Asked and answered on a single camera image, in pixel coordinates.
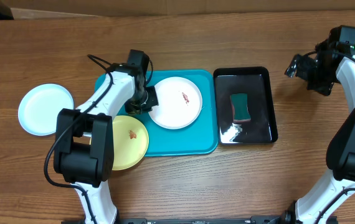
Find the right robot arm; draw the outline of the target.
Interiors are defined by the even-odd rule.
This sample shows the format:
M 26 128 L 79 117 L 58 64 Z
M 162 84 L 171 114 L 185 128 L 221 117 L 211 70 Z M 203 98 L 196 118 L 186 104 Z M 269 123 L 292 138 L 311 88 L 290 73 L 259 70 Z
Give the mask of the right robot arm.
M 339 83 L 349 116 L 326 151 L 327 170 L 303 197 L 294 201 L 274 223 L 337 223 L 334 211 L 355 194 L 355 27 L 339 26 L 311 53 L 297 54 L 285 71 L 307 82 L 307 89 L 324 96 Z

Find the light blue plate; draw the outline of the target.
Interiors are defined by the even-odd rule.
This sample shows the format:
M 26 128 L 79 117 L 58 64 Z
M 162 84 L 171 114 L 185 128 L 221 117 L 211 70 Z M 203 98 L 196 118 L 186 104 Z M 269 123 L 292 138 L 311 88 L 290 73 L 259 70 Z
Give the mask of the light blue plate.
M 31 89 L 23 97 L 18 120 L 27 133 L 47 136 L 56 132 L 57 116 L 64 108 L 74 109 L 70 92 L 61 85 L 46 83 Z

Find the white plate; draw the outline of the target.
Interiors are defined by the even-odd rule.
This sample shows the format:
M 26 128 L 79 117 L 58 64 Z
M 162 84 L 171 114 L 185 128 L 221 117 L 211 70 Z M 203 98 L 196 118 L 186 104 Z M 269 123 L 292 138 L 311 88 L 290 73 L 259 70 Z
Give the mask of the white plate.
M 187 78 L 169 77 L 155 84 L 158 106 L 149 112 L 160 127 L 181 129 L 192 124 L 202 109 L 199 88 Z

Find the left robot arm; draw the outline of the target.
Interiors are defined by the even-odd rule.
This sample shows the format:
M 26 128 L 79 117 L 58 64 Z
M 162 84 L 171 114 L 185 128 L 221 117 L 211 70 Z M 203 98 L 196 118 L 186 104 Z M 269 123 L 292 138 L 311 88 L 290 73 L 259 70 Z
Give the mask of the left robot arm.
M 55 142 L 44 162 L 44 175 L 53 186 L 74 189 L 85 218 L 82 223 L 118 223 L 108 178 L 114 163 L 113 120 L 120 109 L 128 114 L 150 112 L 158 105 L 149 85 L 151 59 L 130 50 L 125 63 L 88 56 L 105 71 L 105 79 L 78 108 L 62 109 L 57 116 Z

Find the green scrub sponge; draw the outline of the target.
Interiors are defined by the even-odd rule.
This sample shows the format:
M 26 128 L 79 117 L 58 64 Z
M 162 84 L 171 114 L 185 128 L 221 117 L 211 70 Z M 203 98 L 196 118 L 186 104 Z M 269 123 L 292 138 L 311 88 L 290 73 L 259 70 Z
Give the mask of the green scrub sponge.
M 248 96 L 245 93 L 235 93 L 230 96 L 234 123 L 243 123 L 251 120 L 248 109 Z

